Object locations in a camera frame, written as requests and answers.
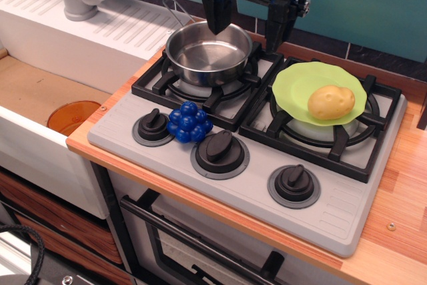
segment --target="green plate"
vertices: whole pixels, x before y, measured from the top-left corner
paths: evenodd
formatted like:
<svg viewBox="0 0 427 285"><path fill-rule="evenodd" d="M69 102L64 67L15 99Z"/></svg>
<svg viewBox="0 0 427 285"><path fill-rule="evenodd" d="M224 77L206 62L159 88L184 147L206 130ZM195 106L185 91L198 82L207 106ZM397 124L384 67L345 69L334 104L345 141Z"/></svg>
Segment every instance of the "green plate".
<svg viewBox="0 0 427 285"><path fill-rule="evenodd" d="M353 91L354 107L347 115L331 120L313 117L308 111L308 99L317 89L335 85ZM361 115L366 106L367 95L360 81L341 67L318 61L295 63L276 76L273 94L280 108L293 118L318 126L344 125Z"/></svg>

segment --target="orange bowl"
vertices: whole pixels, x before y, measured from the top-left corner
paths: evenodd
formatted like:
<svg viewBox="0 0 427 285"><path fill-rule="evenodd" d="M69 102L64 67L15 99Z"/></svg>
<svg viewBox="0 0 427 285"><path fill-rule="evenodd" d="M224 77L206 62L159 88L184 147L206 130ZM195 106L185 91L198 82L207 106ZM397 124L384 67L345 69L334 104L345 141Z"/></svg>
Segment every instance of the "orange bowl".
<svg viewBox="0 0 427 285"><path fill-rule="evenodd" d="M56 109L47 120L47 127L69 136L101 106L96 101L75 101Z"/></svg>

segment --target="black cable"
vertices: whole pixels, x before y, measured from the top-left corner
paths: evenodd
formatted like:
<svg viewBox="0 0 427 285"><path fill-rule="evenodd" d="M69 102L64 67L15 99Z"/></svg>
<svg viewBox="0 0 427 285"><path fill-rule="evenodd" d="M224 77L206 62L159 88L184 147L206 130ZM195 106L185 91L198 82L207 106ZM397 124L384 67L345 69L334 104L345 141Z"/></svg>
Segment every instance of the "black cable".
<svg viewBox="0 0 427 285"><path fill-rule="evenodd" d="M2 232L20 232L20 233L27 233L31 234L35 237L37 240L37 246L39 248L39 254L37 256L37 261L34 265L34 269L29 275L27 281L24 285L34 285L37 281L37 278L40 273L41 265L43 263L43 259L45 256L45 244L43 243L43 240L41 239L41 236L39 233L37 233L33 228L29 226L24 225L3 225L0 226L0 233Z"/></svg>

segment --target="toy stove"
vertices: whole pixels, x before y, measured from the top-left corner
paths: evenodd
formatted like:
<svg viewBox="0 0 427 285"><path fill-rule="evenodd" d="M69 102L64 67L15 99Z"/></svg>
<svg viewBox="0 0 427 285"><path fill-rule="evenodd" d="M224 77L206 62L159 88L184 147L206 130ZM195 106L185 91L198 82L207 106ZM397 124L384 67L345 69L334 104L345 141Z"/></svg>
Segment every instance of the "toy stove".
<svg viewBox="0 0 427 285"><path fill-rule="evenodd" d="M319 129L292 119L272 94L277 73L301 61L267 55L257 43L252 53L244 76L219 88L180 81L163 55L87 138L321 248L350 256L407 101L399 89L368 76L360 79L368 93L365 112L347 125ZM213 123L199 143L179 143L164 130L168 115L187 100Z"/></svg>

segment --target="burner grate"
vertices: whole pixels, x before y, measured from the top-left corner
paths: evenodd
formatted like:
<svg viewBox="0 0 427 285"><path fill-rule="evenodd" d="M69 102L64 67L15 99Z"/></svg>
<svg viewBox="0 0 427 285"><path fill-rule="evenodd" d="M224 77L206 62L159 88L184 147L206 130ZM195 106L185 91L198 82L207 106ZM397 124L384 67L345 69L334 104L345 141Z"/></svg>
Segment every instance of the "burner grate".
<svg viewBox="0 0 427 285"><path fill-rule="evenodd" d="M299 63L294 58L289 58L286 61L286 66L289 67L293 63ZM269 82L266 90L260 95L259 100L255 103L252 112L243 120L239 129L239 134L264 145L270 146L277 150L286 152L287 154L296 156L313 164L322 166L323 168L332 170L339 174L348 176L360 182L367 183L374 168L374 164L381 145L384 141L388 125L393 116L394 110L400 98L401 91L393 87L382 85L376 82L374 76L367 76L366 79L360 79L364 89L368 94L368 108L361 116L356 119L365 124L366 129L355 137L349 137L346 130L341 125L334 126L333 141L318 141L302 137L287 126L287 123L293 118L285 111L278 111L275 106L276 101L272 93L272 84L275 76ZM381 95L391 99L390 107L385 117L380 116L380 110L373 96ZM272 111L272 121L267 124L266 128L257 128L257 115L267 104L270 105ZM304 142L304 145L297 144L296 141ZM348 146L362 144L367 138L375 140L371 149L370 157L368 158L366 167L355 166L342 160L342 154Z"/></svg>
<svg viewBox="0 0 427 285"><path fill-rule="evenodd" d="M238 129L252 102L259 96L263 84L268 83L273 74L284 68L284 56L282 54L267 54L262 49L261 44L255 42L249 61L251 61L251 65L256 64L257 66L260 60L272 62L266 74L260 78L256 75L258 67L250 67L249 72L244 73L243 77L239 79L242 82L242 86L237 91L224 93L221 87L215 87L209 97L200 97L184 93L174 85L179 77L166 70L164 66L167 65L167 60L167 55L163 52L162 57L132 85L132 94L171 109L179 108L183 98L193 101L208 113L214 125L231 131ZM240 97L246 98L242 98L245 99L242 106L232 117L226 117L217 112L217 108L221 107L221 104Z"/></svg>

